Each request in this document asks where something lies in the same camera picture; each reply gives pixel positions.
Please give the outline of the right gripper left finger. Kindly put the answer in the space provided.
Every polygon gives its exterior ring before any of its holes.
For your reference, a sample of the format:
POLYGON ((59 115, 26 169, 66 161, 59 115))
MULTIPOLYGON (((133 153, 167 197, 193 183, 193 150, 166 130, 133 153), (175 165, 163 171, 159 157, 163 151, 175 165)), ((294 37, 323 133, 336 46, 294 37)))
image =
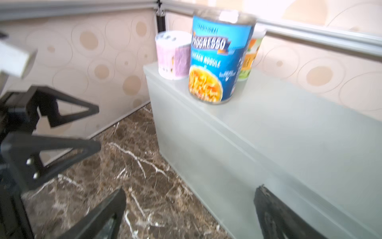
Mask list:
POLYGON ((126 195, 124 190, 119 188, 59 238, 116 239, 125 207, 126 195))

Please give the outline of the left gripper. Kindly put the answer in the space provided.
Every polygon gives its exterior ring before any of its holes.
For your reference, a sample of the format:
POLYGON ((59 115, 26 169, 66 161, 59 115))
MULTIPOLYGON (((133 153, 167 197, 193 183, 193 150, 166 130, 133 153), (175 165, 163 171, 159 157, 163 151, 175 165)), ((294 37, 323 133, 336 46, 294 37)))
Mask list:
MULTIPOLYGON (((48 86, 31 86, 32 101, 51 128, 99 113, 99 106, 48 86)), ((33 239, 21 191, 35 190, 72 165, 101 149, 95 140, 27 134, 19 128, 29 121, 27 102, 1 98, 1 238, 33 239)))

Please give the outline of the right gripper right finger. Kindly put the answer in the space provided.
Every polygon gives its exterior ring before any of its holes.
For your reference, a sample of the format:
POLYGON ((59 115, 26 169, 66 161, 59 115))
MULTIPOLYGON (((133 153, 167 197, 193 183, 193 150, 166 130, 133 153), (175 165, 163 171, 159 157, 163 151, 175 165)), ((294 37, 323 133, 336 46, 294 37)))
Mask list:
POLYGON ((254 205, 265 239, 324 239, 268 188, 256 189, 254 205))

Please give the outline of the pink label white-lid can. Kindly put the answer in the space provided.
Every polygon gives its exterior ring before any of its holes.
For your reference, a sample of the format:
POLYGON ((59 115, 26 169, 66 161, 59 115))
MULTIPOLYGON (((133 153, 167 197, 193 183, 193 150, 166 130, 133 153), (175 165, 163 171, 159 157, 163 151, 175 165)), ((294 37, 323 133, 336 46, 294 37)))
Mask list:
POLYGON ((168 80, 189 75, 192 35, 185 31, 163 31, 156 35, 159 74, 168 80))

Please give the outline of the green orange label can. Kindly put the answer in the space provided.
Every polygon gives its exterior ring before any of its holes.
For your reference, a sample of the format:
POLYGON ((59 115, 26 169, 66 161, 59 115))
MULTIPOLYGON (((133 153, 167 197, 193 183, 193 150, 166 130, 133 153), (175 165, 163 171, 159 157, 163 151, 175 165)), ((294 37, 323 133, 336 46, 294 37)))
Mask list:
POLYGON ((258 51, 260 49, 263 38, 266 35, 266 29, 264 27, 255 27, 252 37, 247 48, 244 62, 242 65, 241 72, 238 77, 238 81, 245 81, 249 78, 249 75, 252 70, 253 63, 256 59, 258 51))

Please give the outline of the blue label can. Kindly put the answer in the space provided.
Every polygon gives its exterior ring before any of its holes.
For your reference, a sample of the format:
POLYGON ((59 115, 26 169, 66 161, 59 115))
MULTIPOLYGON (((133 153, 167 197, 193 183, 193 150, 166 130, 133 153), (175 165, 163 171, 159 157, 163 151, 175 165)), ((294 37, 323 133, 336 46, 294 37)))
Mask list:
POLYGON ((196 10, 193 15, 189 92, 222 104, 231 99, 257 19, 228 10, 196 10))

